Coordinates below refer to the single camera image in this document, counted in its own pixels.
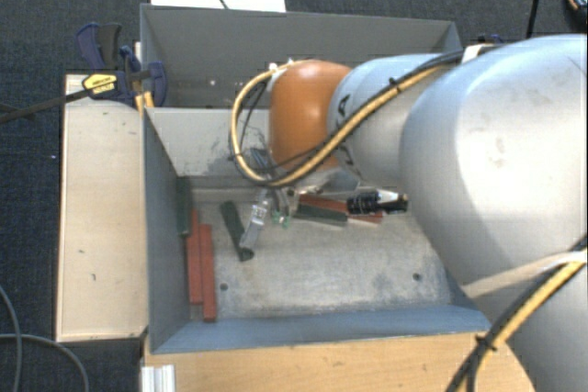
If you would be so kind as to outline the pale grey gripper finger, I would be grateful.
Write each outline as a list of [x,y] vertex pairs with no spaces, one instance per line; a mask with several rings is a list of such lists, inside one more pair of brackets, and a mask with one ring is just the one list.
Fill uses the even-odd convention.
[[252,205],[250,218],[239,241],[239,247],[241,249],[248,251],[254,249],[258,237],[265,226],[268,210],[267,191],[263,189],[259,192],[256,202]]

